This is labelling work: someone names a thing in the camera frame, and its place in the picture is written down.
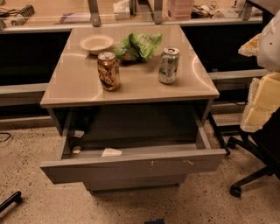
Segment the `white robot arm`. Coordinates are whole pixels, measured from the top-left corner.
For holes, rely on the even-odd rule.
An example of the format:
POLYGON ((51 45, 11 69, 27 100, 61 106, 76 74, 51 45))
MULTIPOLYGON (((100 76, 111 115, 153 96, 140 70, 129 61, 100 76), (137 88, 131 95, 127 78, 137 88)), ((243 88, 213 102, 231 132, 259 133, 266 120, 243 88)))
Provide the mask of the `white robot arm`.
POLYGON ((280 108, 280 11, 238 53, 256 56, 258 66, 268 71, 261 79, 252 80, 241 119, 241 129, 254 133, 280 108))

